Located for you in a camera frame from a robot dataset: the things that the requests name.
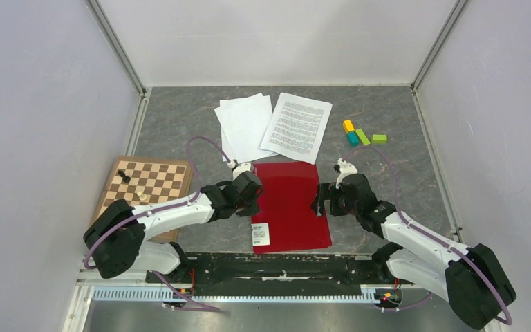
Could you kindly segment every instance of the red sheet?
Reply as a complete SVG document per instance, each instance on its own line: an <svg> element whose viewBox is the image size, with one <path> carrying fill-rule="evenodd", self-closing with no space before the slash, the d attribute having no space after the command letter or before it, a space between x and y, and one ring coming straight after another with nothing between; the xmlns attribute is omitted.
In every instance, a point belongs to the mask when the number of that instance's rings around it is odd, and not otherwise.
<svg viewBox="0 0 531 332"><path fill-rule="evenodd" d="M317 217L310 204L317 195L319 174L308 163L254 164L254 173L263 184L258 203L261 212L252 223L267 223L269 246L254 246L263 254L291 250L327 248L331 245L325 216Z"/></svg>

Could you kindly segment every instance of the black metal base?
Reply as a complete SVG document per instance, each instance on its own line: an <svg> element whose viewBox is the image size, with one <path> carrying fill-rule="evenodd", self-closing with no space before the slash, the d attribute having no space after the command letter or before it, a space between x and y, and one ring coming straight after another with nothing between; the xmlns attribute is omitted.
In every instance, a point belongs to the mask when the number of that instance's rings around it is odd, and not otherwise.
<svg viewBox="0 0 531 332"><path fill-rule="evenodd" d="M208 252L186 255L189 259L186 271L176 269L166 277L169 282L192 283L188 272L194 269L197 296L361 295L361 284L391 287L395 282L381 264L366 255ZM291 282L271 279L280 276L296 279ZM146 282L161 283L153 273L147 273Z"/></svg>

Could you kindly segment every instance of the chess piece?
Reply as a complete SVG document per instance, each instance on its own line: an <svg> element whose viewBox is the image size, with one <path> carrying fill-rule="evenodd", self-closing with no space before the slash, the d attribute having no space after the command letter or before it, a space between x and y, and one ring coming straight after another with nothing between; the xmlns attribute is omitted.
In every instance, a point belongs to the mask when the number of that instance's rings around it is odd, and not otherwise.
<svg viewBox="0 0 531 332"><path fill-rule="evenodd" d="M140 201L145 201L145 199L147 198L147 195L142 192L137 192L137 195Z"/></svg>
<svg viewBox="0 0 531 332"><path fill-rule="evenodd" d="M119 176L121 176L121 178L123 179L122 181L124 183L129 183L129 181L131 180L131 177L125 174L125 172L122 171L121 169L119 169L117 173L119 174Z"/></svg>

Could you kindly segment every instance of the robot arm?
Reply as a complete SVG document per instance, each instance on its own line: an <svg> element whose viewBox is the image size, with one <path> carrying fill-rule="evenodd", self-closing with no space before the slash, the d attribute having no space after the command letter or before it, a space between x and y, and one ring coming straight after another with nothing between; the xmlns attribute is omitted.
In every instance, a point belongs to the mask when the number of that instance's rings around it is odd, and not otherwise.
<svg viewBox="0 0 531 332"><path fill-rule="evenodd" d="M501 308L483 280L451 251L455 248L484 272L506 305L516 299L510 281L488 247L478 244L471 248L447 239L402 212L405 223L394 204L377 200L367 178L358 174L355 166L339 159L335 170L339 173L337 182L319 184L311 208L322 215L324 201L330 200L331 215L351 214L366 231L390 241L372 256L386 278L404 279L437 294L449 302L461 320L481 329ZM446 243L447 247L434 239Z"/></svg>
<svg viewBox="0 0 531 332"><path fill-rule="evenodd" d="M126 270L173 271L187 261L177 243L159 244L147 240L186 225L211 223L233 214L250 216L259 212L257 199L261 181L251 172L251 164L230 165L233 181L222 181L190 195L165 203L129 206L124 199L113 202L83 236L86 246L93 244L113 226L126 223L107 237L94 251L94 261L102 278L116 277Z"/></svg>

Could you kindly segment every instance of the wooden chessboard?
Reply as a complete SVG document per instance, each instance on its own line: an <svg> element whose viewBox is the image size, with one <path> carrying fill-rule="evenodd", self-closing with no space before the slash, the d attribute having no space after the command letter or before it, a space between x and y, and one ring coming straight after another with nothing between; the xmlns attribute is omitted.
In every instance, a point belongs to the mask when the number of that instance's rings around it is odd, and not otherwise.
<svg viewBox="0 0 531 332"><path fill-rule="evenodd" d="M118 172L122 170L131 179L123 182ZM188 195L192 169L185 160L170 160L142 157L118 157L111 169L92 223L105 209L118 199L125 199L129 205L164 203ZM143 199L137 195L142 192ZM153 240L175 241L178 230L172 230L154 237Z"/></svg>

